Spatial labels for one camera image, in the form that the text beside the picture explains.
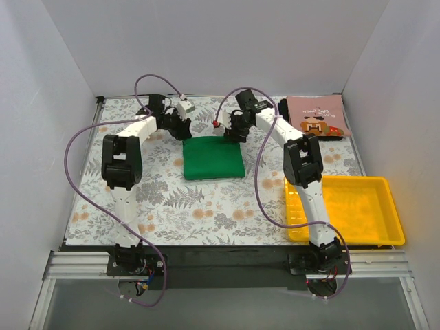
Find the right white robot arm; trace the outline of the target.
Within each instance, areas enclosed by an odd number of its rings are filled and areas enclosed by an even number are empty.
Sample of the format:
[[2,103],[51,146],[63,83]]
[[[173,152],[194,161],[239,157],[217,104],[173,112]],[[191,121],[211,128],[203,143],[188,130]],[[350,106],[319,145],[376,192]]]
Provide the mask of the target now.
[[256,127],[266,133],[256,158],[254,188],[259,188],[258,171],[263,150],[272,138],[283,148],[283,172],[285,179],[298,193],[307,222],[300,225],[285,225],[271,219],[264,211],[259,192],[256,200],[263,216],[275,226],[285,229],[309,229],[311,264],[319,273],[327,273],[342,258],[344,239],[331,225],[322,191],[323,163],[318,138],[295,129],[279,113],[276,103],[270,97],[258,100],[254,92],[264,93],[252,87],[239,87],[229,94],[236,94],[239,109],[231,113],[217,109],[213,125],[223,126],[224,137],[233,142],[245,143],[249,131]]

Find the black folded t shirt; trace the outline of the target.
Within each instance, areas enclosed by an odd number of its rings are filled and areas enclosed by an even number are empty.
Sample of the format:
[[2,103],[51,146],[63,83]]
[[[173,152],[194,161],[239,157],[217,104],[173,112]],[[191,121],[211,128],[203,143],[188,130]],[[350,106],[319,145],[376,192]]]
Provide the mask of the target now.
[[[287,105],[287,99],[282,98],[280,102],[278,103],[278,110],[279,113],[282,115],[282,118],[286,120],[290,124],[290,116],[289,116],[289,109]],[[318,139],[320,141],[340,141],[344,137],[343,136],[319,136]]]

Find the yellow plastic tray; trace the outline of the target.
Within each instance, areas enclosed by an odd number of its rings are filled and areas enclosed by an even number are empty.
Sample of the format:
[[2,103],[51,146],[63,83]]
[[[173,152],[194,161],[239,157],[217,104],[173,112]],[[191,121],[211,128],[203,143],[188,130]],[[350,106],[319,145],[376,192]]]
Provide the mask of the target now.
[[322,190],[329,219],[349,245],[405,244],[385,178],[325,175]]

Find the green t shirt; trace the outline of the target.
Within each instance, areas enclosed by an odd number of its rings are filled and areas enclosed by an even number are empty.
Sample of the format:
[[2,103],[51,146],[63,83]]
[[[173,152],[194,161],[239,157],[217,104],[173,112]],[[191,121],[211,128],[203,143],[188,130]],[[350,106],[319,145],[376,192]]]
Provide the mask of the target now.
[[239,143],[220,136],[193,137],[183,141],[186,180],[245,177]]

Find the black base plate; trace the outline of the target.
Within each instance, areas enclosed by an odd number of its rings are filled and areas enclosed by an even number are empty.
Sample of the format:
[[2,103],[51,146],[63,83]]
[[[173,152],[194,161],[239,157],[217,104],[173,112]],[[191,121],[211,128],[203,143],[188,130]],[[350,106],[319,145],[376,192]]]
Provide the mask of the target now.
[[332,277],[350,272],[347,256],[319,259],[306,245],[175,245],[132,252],[112,249],[107,275],[135,279],[153,277],[159,290],[284,287],[306,290],[306,277]]

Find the aluminium mounting rail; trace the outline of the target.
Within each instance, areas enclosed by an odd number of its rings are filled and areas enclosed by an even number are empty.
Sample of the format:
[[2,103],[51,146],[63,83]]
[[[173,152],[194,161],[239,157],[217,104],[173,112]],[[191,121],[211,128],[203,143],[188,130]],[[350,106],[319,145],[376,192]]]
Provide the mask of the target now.
[[316,270],[305,264],[305,253],[295,256],[292,252],[264,247],[262,250],[226,251],[220,247],[209,250],[169,250],[165,253],[171,264],[161,264],[157,255],[147,258],[146,267],[139,274],[124,271],[116,265],[107,252],[53,252],[49,256],[45,278],[146,278],[149,274],[159,276],[165,269],[168,273],[211,273],[219,275],[258,271],[281,271],[306,278],[400,278],[410,277],[409,263],[401,250],[354,250],[330,270]]

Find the pink folded t shirt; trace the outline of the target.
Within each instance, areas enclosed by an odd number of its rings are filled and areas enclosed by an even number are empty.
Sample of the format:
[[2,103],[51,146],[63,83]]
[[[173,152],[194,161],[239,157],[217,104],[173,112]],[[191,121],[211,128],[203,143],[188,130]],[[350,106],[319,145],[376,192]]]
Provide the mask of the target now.
[[328,96],[288,96],[290,124],[303,133],[319,138],[347,138],[351,132],[344,118],[340,94]]

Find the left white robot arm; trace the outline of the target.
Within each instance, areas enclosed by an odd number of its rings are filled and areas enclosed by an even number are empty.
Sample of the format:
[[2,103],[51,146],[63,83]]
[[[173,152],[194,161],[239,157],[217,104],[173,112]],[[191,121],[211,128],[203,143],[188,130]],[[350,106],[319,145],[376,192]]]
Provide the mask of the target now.
[[115,215],[121,220],[117,231],[113,257],[116,265],[132,274],[146,268],[146,257],[139,238],[136,194],[142,178],[142,144],[158,130],[168,131],[176,140],[191,138],[191,119],[187,113],[195,110],[185,95],[176,105],[166,106],[165,96],[152,93],[147,108],[141,108],[136,121],[115,135],[106,135],[102,143],[102,178],[111,190]]

